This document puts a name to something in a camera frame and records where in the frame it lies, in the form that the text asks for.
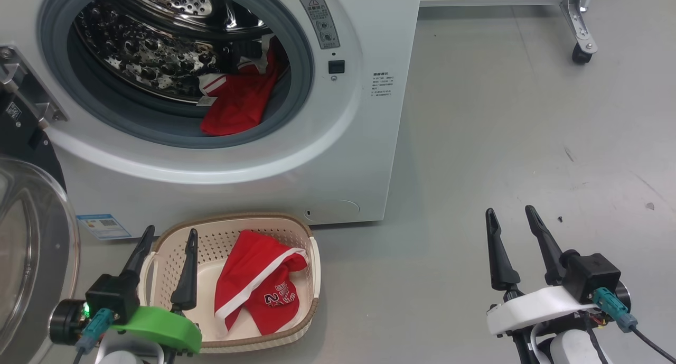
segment beige plastic basket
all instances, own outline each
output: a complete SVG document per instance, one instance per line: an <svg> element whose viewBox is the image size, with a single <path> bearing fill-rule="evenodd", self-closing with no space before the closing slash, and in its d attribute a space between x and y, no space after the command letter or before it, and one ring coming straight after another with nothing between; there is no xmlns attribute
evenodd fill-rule
<svg viewBox="0 0 676 364"><path fill-rule="evenodd" d="M295 342L309 328L319 302L321 264L319 250L307 225L284 214L235 214L184 222L164 232L143 262L138 285L142 306L171 309L171 295L181 277L184 247L191 228L198 230L198 306L185 315L198 323L202 332L200 353L233 353L268 349ZM292 273L300 301L295 325L289 330L261 336L251 315L242 309L226 340L218 340L213 316L215 283L239 232L249 229L272 236L292 248L306 249L307 268Z"/></svg>

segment black wheel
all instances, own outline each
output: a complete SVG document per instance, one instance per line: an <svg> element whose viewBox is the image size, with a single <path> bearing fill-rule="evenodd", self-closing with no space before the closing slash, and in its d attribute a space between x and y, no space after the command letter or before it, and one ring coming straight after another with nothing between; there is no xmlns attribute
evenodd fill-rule
<svg viewBox="0 0 676 364"><path fill-rule="evenodd" d="M592 54L582 51L582 47L577 43L572 51L572 60L577 64L589 63L589 61L592 60Z"/></svg>

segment metal hinge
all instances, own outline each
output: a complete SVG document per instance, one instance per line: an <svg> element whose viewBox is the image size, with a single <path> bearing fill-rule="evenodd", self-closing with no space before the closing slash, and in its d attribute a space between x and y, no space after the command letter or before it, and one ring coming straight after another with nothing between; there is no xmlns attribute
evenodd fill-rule
<svg viewBox="0 0 676 364"><path fill-rule="evenodd" d="M37 118L41 129L54 121L68 121L14 46L0 46L0 96L3 92L21 99Z"/></svg>

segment colored wire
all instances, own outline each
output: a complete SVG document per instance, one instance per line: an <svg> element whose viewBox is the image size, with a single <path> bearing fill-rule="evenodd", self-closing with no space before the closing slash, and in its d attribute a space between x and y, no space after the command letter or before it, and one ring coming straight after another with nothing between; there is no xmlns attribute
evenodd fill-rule
<svg viewBox="0 0 676 364"><path fill-rule="evenodd" d="M80 359L82 359L83 354L85 354L85 349L79 349L77 356L75 356L75 360L73 361L73 364L79 364Z"/></svg>
<svg viewBox="0 0 676 364"><path fill-rule="evenodd" d="M582 314L583 314L582 318L585 321L585 329L587 329L587 333L589 333L589 340L591 340L591 344L594 346L594 349L598 354L599 360L601 360L602 364L608 364L608 361L606 360L606 355L603 354L603 350L601 350L601 346L598 345L598 340L596 340L596 335L594 335L594 330L592 329L592 321L589 320L589 313L587 311L584 311Z"/></svg>
<svg viewBox="0 0 676 364"><path fill-rule="evenodd" d="M643 340L643 341L645 342L645 344L649 345L650 348L656 350L658 354L661 354L662 356L664 356L664 357L666 358L666 360L669 360L670 362L676 362L676 359L674 359L673 356L671 356L670 354L666 353L666 351L664 351L663 349L661 349L660 347L658 347L657 344L654 344L654 343L652 342L652 340L650 340L650 339L648 339L647 337L645 337L645 335L643 335L643 334L636 328L635 325L630 325L630 330L632 330L632 332L635 333L636 336L639 337L639 339Z"/></svg>

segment red garment in washing machine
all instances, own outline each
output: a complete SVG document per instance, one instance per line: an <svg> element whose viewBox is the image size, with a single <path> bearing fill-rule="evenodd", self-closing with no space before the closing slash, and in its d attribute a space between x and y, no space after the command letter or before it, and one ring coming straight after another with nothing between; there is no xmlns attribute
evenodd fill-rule
<svg viewBox="0 0 676 364"><path fill-rule="evenodd" d="M200 125L203 133L232 135L260 124L277 77L289 65L277 37L270 39L264 56L267 66L260 67L260 61L257 66L254 61L243 58L237 75L210 74L200 78L202 91L209 97L217 97Z"/></svg>
<svg viewBox="0 0 676 364"><path fill-rule="evenodd" d="M307 267L305 250L242 231L215 287L214 313L224 338L247 308L261 335L292 327L300 302L289 273Z"/></svg>

